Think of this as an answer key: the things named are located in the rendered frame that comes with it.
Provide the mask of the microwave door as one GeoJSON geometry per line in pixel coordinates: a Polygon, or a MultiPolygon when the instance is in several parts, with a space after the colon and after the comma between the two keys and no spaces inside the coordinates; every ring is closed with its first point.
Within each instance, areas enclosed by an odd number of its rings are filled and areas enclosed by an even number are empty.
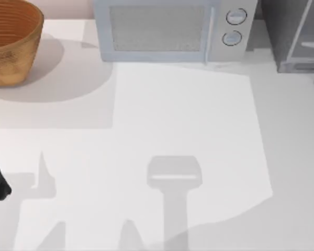
{"type": "Polygon", "coordinates": [[[93,0],[108,62],[205,62],[213,0],[93,0]]]}

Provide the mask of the pale microwave oven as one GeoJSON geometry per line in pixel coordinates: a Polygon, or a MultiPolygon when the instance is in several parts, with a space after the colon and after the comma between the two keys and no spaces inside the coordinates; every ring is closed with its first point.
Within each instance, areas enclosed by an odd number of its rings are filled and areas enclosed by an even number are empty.
{"type": "Polygon", "coordinates": [[[235,62],[242,59],[250,36],[258,0],[213,0],[215,15],[209,62],[235,62]],[[226,21],[228,11],[243,8],[247,12],[246,20],[240,25],[230,25],[226,21]],[[236,30],[242,34],[242,41],[232,47],[222,42],[222,36],[236,30]]]}

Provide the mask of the brown woven basket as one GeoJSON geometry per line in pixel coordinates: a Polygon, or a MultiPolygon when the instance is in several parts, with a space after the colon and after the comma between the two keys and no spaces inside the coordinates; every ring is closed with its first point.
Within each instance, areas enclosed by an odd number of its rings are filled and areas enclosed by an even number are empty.
{"type": "Polygon", "coordinates": [[[26,0],[0,0],[0,87],[26,80],[44,24],[43,12],[26,0]]]}

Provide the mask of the round microwave knob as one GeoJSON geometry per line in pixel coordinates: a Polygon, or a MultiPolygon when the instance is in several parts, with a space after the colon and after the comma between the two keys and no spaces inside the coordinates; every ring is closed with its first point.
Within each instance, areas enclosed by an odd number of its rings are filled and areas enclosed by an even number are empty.
{"type": "Polygon", "coordinates": [[[230,25],[240,25],[247,18],[247,12],[243,8],[233,9],[228,11],[226,15],[226,21],[230,25]]]}
{"type": "Polygon", "coordinates": [[[225,33],[222,36],[222,42],[224,45],[232,47],[239,44],[242,41],[242,34],[236,30],[229,33],[225,33]]]}

